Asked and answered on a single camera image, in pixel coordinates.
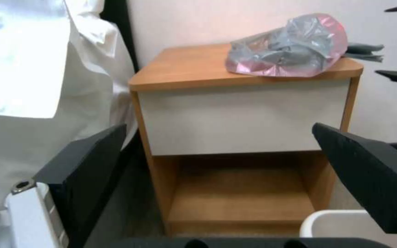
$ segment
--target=open shelf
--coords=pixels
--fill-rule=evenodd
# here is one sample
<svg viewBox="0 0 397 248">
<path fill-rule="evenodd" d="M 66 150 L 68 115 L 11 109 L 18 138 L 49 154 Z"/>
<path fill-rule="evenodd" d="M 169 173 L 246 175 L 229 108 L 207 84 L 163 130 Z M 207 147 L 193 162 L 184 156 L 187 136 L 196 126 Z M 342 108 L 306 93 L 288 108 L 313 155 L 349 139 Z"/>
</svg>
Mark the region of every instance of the open shelf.
<svg viewBox="0 0 397 248">
<path fill-rule="evenodd" d="M 171 230 L 197 234 L 219 226 L 222 233 L 227 226 L 227 233 L 237 227 L 256 234 L 297 232 L 315 209 L 294 155 L 184 157 L 168 217 Z"/>
</svg>

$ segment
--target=wooden nightstand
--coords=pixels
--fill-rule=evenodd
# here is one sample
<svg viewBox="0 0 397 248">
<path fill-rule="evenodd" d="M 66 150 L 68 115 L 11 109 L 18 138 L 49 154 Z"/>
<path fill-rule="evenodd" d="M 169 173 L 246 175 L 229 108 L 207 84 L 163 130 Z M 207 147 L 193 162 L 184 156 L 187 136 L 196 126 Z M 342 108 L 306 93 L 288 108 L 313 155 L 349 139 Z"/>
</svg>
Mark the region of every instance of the wooden nightstand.
<svg viewBox="0 0 397 248">
<path fill-rule="evenodd" d="M 335 180 L 312 125 L 347 130 L 363 67 L 240 75 L 229 48 L 167 49 L 130 81 L 167 234 L 296 234 Z"/>
</svg>

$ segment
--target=white wall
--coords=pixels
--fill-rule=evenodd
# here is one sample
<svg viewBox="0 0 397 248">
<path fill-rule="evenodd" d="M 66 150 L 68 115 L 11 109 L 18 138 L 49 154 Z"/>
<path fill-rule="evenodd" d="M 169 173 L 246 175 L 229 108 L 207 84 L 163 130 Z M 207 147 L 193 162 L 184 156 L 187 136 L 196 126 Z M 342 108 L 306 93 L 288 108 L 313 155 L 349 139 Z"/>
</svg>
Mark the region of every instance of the white wall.
<svg viewBox="0 0 397 248">
<path fill-rule="evenodd" d="M 301 14 L 325 12 L 350 41 L 384 44 L 384 63 L 362 62 L 351 132 L 397 142 L 397 83 L 376 69 L 397 70 L 397 0 L 128 0 L 140 67 L 166 47 L 228 42 L 283 26 Z"/>
</svg>

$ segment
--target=plastic bag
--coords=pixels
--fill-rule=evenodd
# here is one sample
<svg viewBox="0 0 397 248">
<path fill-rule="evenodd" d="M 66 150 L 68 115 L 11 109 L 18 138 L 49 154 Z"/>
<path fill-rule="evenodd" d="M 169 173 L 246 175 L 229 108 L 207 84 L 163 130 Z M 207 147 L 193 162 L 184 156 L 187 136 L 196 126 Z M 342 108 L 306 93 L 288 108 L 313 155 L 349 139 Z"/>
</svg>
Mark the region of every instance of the plastic bag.
<svg viewBox="0 0 397 248">
<path fill-rule="evenodd" d="M 274 77 L 313 77 L 347 50 L 343 26 L 328 14 L 288 20 L 282 28 L 231 42 L 229 72 Z"/>
</svg>

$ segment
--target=black foam pad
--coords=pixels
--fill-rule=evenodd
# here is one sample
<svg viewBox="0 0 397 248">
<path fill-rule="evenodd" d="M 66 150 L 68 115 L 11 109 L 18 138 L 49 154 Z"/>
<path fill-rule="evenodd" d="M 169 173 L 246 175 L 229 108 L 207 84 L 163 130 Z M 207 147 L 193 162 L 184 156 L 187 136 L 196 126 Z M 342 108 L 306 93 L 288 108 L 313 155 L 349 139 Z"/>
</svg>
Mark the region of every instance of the black foam pad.
<svg viewBox="0 0 397 248">
<path fill-rule="evenodd" d="M 397 234 L 397 150 L 324 124 L 312 133 L 359 204 L 386 233 Z"/>
</svg>

